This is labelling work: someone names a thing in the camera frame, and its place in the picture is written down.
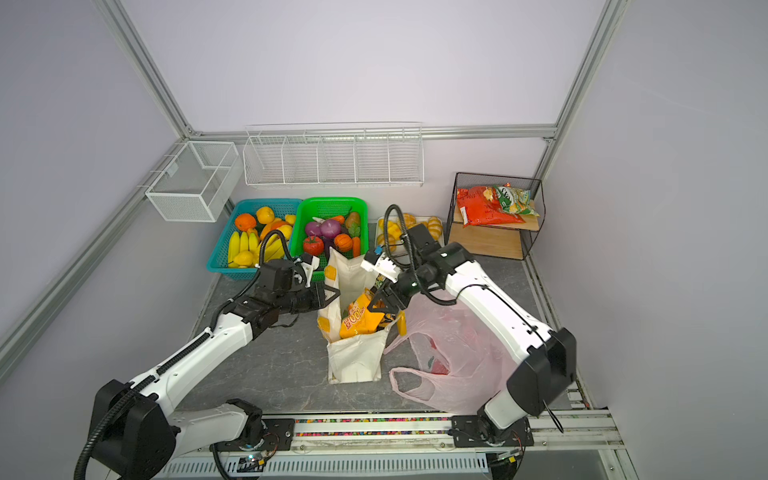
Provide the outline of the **yellow snack bag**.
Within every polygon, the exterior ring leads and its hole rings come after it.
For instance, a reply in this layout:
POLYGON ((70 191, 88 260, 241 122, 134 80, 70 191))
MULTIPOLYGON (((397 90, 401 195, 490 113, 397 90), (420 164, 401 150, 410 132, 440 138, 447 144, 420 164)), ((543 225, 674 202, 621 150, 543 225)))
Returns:
POLYGON ((339 329, 341 339, 375 333, 384 329, 391 322, 390 316, 369 310, 373 297, 374 293, 370 289, 365 289, 356 300, 349 304, 346 315, 341 319, 339 329))

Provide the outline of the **red toy tomato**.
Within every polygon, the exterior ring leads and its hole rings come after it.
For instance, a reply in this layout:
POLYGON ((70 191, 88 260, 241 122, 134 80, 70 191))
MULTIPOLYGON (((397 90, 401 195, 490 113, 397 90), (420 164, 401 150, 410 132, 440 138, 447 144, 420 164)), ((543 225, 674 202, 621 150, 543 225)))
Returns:
POLYGON ((321 257, 325 254, 325 241, 320 236, 308 236, 303 241, 303 252, 315 257, 321 257))

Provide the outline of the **white canvas tote bag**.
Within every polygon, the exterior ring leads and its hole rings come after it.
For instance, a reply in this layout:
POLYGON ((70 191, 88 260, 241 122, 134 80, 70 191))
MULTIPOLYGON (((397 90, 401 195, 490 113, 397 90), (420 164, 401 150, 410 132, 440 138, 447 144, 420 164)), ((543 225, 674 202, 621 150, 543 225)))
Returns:
POLYGON ((381 357, 389 331, 396 327, 400 335, 406 333, 405 314, 387 315, 391 322, 372 334, 341 339, 339 329, 347 307, 365 289, 375 293, 383 283, 377 273, 363 267, 364 257, 349 259, 333 250, 324 269, 322 283, 340 290, 340 297, 330 306, 320 309, 317 325, 327 341, 328 382, 331 384, 362 383, 381 379, 381 357))

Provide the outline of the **pink plastic grocery bag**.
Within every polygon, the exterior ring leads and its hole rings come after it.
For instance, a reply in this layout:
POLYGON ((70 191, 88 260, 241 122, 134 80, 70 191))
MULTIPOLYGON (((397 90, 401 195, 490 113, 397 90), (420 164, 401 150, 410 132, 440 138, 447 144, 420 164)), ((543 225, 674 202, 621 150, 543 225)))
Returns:
POLYGON ((405 321, 406 334, 384 350, 389 354, 407 343, 415 354, 415 368, 389 371, 392 390, 400 397, 466 415, 506 388, 517 364, 468 307, 441 307, 418 296, 406 309, 405 321))

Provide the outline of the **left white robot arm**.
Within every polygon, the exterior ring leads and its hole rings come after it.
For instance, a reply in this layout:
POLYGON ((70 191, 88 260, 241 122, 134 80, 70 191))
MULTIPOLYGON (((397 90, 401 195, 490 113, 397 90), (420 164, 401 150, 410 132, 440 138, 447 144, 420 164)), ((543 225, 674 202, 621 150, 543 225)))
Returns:
POLYGON ((236 351, 277 326, 283 314, 316 312, 335 301, 335 287, 312 281, 315 256, 260 259, 254 277, 215 311, 208 327, 173 355, 129 382, 112 380, 96 394, 89 433, 74 467, 83 479, 92 460, 122 479, 151 479, 172 459, 219 444, 260 448, 271 431, 262 410, 241 399, 191 413, 177 408, 236 351))

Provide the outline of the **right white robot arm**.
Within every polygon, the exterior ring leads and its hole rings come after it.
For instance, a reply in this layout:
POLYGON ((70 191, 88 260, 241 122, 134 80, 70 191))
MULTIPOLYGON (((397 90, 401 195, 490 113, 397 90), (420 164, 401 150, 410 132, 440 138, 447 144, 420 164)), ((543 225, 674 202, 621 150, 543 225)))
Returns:
POLYGON ((440 245, 417 224, 401 235, 408 260, 384 245, 368 252, 362 266, 380 281, 369 309, 398 314, 421 294, 441 307, 468 307, 500 341, 516 368, 504 386, 478 410, 466 438, 489 446, 515 435, 515 424, 551 410, 550 404, 576 380, 577 341, 566 328, 536 320, 507 295, 461 244, 440 245))

